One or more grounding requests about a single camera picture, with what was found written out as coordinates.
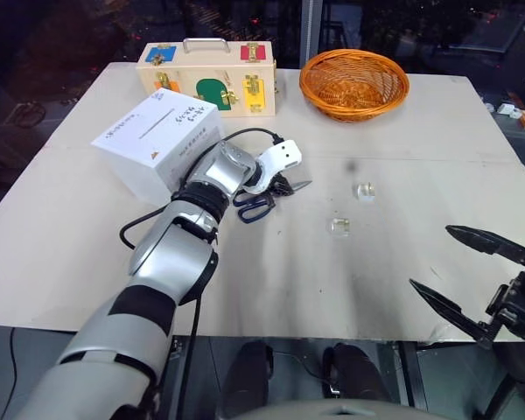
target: blue scissors handle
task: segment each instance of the blue scissors handle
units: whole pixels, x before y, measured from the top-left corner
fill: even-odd
[[[237,215],[243,223],[252,223],[262,219],[270,213],[270,210],[272,210],[275,205],[276,203],[269,192],[250,195],[241,190],[234,197],[234,206],[240,207]]]

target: orange basket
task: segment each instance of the orange basket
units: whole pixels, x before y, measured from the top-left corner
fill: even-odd
[[[339,121],[365,121],[396,108],[410,84],[392,60],[362,50],[332,50],[310,59],[299,75],[304,96]]]

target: table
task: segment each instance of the table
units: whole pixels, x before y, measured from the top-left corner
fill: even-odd
[[[453,240],[447,224],[492,230],[525,245],[525,168],[467,78],[409,76],[398,109],[345,124],[321,115],[278,72],[276,117],[224,119],[294,138],[312,179],[251,224],[233,209],[220,225],[220,266],[203,295],[199,333],[376,340],[469,340],[410,287],[412,277],[473,319],[520,267]],[[145,92],[130,63],[112,63],[53,133],[0,203],[0,325],[76,330],[128,282],[125,222],[152,210],[89,144]],[[252,153],[261,133],[237,137]],[[371,182],[373,202],[354,197]],[[337,237],[327,221],[350,220]],[[129,234],[137,242],[149,223]],[[178,310],[188,333],[193,305]],[[502,331],[498,340],[516,340]]]

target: blue panel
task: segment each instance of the blue panel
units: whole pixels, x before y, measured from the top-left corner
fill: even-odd
[[[170,46],[165,48],[159,48],[158,46],[154,46],[150,50],[148,57],[146,57],[146,63],[151,63],[154,60],[154,57],[158,54],[163,58],[164,62],[172,61],[173,55],[175,55],[175,47]]]

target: white box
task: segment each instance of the white box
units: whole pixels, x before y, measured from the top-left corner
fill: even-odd
[[[169,202],[194,159],[223,137],[212,103],[161,88],[98,136],[110,167],[140,199]]]
[[[504,116],[508,116],[509,114],[511,114],[512,112],[514,112],[514,109],[515,109],[515,105],[513,103],[506,103],[506,102],[503,102],[499,107],[498,107],[498,114],[502,114]]]

